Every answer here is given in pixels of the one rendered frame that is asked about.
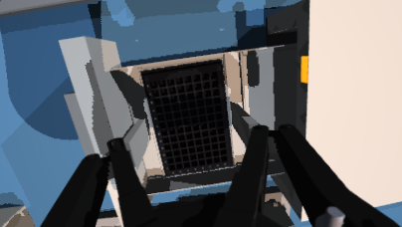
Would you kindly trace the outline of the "black multi-well plate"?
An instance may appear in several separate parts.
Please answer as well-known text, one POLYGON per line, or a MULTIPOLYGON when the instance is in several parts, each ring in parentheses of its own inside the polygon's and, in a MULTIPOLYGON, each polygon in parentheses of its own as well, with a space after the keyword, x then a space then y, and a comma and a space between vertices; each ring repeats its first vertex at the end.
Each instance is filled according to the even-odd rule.
POLYGON ((141 75, 166 176, 233 165, 222 60, 141 75))

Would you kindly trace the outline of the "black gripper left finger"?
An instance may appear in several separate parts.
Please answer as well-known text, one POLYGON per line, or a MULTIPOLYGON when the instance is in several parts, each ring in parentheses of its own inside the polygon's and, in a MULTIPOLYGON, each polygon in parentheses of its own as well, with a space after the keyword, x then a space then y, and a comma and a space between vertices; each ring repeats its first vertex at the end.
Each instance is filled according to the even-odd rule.
POLYGON ((40 227, 96 227, 108 181, 113 178, 123 227, 162 227, 136 173, 150 140, 146 117, 142 117, 125 138, 106 143, 108 156, 87 155, 40 227))

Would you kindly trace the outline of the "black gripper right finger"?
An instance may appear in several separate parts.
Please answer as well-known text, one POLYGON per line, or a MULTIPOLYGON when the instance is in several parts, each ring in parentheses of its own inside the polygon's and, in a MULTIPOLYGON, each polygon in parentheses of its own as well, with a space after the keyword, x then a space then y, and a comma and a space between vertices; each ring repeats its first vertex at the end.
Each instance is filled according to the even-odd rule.
POLYGON ((270 153, 279 154, 312 227, 401 227, 350 191, 294 125, 269 130, 238 104, 231 110, 247 148, 213 227, 256 227, 258 211, 264 214, 270 153))

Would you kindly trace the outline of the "blue flat mat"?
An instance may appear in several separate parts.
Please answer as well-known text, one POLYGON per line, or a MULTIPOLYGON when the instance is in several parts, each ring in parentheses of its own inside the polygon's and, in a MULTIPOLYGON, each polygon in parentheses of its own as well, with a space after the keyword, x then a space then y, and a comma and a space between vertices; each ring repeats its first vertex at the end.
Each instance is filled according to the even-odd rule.
POLYGON ((301 0, 100 0, 0 17, 0 208, 40 227, 85 156, 58 40, 116 43, 122 67, 267 47, 266 17, 301 0))

